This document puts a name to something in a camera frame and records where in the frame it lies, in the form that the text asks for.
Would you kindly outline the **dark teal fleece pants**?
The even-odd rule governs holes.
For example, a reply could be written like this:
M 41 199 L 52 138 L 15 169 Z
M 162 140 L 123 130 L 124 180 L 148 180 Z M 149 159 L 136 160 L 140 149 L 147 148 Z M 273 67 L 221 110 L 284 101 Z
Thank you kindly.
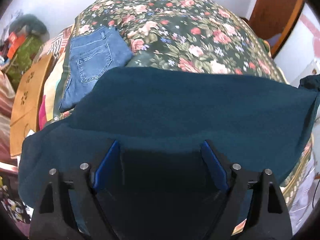
M 209 140 L 251 171 L 281 183 L 306 146 L 319 77 L 299 87 L 263 77 L 146 67 L 106 72 L 71 115 L 27 137 L 18 192 L 34 207 L 48 172 L 102 161 L 97 199 L 120 239 L 201 239 L 224 198 Z

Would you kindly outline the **wooden laptop tray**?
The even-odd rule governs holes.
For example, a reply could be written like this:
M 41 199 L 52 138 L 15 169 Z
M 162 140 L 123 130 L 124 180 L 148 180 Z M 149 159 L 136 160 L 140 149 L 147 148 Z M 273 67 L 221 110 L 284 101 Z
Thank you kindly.
M 52 53 L 44 55 L 23 74 L 20 80 L 10 119 L 11 158 L 21 154 L 23 141 L 29 131 L 39 130 L 43 87 L 52 61 Z

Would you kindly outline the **pink orange curtain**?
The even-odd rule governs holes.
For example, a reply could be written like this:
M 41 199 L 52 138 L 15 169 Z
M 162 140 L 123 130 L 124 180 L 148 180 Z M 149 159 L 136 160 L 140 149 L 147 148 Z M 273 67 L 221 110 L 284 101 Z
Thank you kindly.
M 17 165 L 16 159 L 10 155 L 10 118 L 15 99 L 15 91 L 8 77 L 1 72 L 1 162 Z

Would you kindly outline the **white sliding wardrobe door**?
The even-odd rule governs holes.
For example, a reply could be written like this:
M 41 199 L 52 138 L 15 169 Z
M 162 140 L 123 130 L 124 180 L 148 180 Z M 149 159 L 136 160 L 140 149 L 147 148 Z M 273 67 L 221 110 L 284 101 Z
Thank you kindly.
M 287 82 L 295 87 L 300 79 L 319 74 L 319 21 L 305 4 L 289 38 L 274 58 Z

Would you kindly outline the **folded blue jeans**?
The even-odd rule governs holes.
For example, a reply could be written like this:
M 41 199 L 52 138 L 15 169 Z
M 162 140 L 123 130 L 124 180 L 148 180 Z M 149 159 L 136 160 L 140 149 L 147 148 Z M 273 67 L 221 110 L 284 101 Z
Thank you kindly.
M 67 81 L 59 110 L 65 112 L 86 96 L 105 72 L 125 67 L 133 53 L 115 27 L 101 27 L 71 39 Z

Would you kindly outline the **striped patchwork bed sheet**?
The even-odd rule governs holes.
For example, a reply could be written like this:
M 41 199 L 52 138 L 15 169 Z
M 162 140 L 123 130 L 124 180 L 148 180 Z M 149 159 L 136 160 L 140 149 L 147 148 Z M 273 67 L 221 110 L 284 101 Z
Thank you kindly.
M 54 103 L 56 90 L 63 74 L 63 62 L 66 54 L 66 46 L 73 31 L 74 25 L 63 29 L 56 37 L 45 42 L 39 49 L 34 63 L 37 63 L 43 56 L 52 54 L 52 60 L 49 64 L 48 74 L 44 79 L 43 96 L 39 110 L 39 129 L 42 130 L 45 125 L 58 120 L 54 117 Z

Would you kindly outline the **orange red box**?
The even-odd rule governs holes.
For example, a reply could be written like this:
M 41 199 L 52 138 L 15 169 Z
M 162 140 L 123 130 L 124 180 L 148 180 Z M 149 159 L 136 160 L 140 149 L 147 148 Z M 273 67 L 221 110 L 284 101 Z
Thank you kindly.
M 14 32 L 11 32 L 8 41 L 9 41 L 9 50 L 7 53 L 7 57 L 11 60 L 16 53 L 16 50 L 24 43 L 26 36 L 21 34 L 17 36 Z

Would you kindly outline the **grey neck pillow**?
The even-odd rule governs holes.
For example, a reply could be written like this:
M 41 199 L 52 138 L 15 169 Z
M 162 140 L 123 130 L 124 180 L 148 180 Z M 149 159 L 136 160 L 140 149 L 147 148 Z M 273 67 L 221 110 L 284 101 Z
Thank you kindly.
M 21 35 L 44 35 L 47 33 L 47 27 L 33 14 L 25 14 L 16 18 L 9 26 L 9 35 L 14 33 Z

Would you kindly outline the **brown wooden door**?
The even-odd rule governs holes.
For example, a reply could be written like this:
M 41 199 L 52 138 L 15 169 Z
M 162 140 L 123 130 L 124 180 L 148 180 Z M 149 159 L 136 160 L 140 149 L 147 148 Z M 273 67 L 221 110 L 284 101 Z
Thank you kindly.
M 304 0 L 256 0 L 249 26 L 268 41 L 273 58 L 289 38 L 303 7 Z

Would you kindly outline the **floral bedspread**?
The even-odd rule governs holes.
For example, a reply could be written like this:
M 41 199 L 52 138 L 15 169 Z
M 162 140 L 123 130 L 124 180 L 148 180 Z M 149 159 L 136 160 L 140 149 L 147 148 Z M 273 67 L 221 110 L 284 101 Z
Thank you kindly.
M 132 86 L 111 69 L 75 107 L 60 112 L 71 39 L 104 26 L 115 27 L 130 46 L 125 75 L 140 81 L 148 97 L 133 104 Z M 311 150 L 294 149 L 280 121 L 256 114 L 258 87 L 242 89 L 237 80 L 276 85 L 285 77 L 264 42 L 226 8 L 211 0 L 97 0 L 75 19 L 54 112 L 75 111 L 73 128 L 112 137 L 122 148 L 163 152 L 169 168 L 180 165 L 188 176 L 208 169 L 199 147 L 210 139 L 245 168 L 274 170 L 290 204 L 291 181 L 303 173 Z

